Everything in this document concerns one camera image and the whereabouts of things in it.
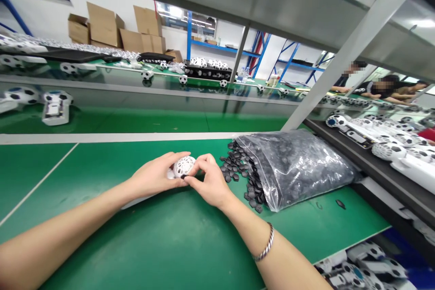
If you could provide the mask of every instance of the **hand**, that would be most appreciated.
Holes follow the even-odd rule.
[[[339,93],[347,93],[350,90],[351,90],[350,87],[338,87],[337,88],[337,92],[339,92]]]
[[[193,177],[199,170],[205,172],[204,182]],[[204,154],[196,159],[195,165],[184,180],[195,189],[201,197],[210,205],[222,209],[224,204],[235,198],[222,171],[216,163],[213,155]]]
[[[187,186],[181,179],[168,179],[168,169],[190,152],[169,152],[150,162],[145,163],[130,179],[124,182],[128,192],[136,198],[147,197],[176,187]]]

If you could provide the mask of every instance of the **black tray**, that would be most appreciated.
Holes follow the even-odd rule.
[[[216,81],[221,81],[225,79],[227,82],[230,81],[231,72],[232,72],[231,68],[228,68],[228,70],[213,69],[208,64],[207,64],[207,68],[186,66],[186,70],[185,70],[185,74],[188,77],[211,79]]]

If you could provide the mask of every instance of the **cardboard box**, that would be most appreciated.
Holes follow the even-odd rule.
[[[166,52],[165,39],[159,36],[150,35],[151,43],[153,45],[153,52],[164,54]]]
[[[73,43],[89,44],[90,35],[86,17],[69,14],[68,35]]]
[[[100,48],[117,48],[117,47],[114,47],[112,45],[100,43],[100,42],[97,42],[97,41],[94,41],[94,40],[91,40],[91,45],[98,46]]]
[[[134,52],[154,52],[163,54],[166,51],[165,39],[155,35],[141,34],[121,29],[124,50]]]
[[[165,54],[175,57],[174,62],[182,63],[183,57],[181,56],[181,52],[179,50],[170,50],[166,51]]]
[[[162,36],[162,22],[159,14],[154,10],[133,6],[137,31],[142,34]]]
[[[119,29],[124,28],[124,21],[115,12],[90,2],[87,2],[87,10],[91,21],[91,39],[122,48]]]

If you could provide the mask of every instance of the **tray of black and white balls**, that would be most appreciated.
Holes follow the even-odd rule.
[[[186,65],[187,77],[209,79],[215,81],[230,81],[232,69],[226,63],[216,60],[206,61],[204,58],[193,58]]]

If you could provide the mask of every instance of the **silver bracelet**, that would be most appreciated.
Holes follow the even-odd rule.
[[[275,233],[275,230],[274,230],[274,228],[273,228],[273,226],[272,226],[272,224],[270,222],[268,222],[267,224],[269,224],[270,227],[271,227],[271,236],[269,238],[269,242],[267,243],[266,248],[263,250],[263,252],[260,255],[258,255],[258,256],[252,255],[252,258],[254,259],[254,261],[261,261],[263,258],[266,257],[266,255],[271,250],[272,243],[273,243],[273,235]]]

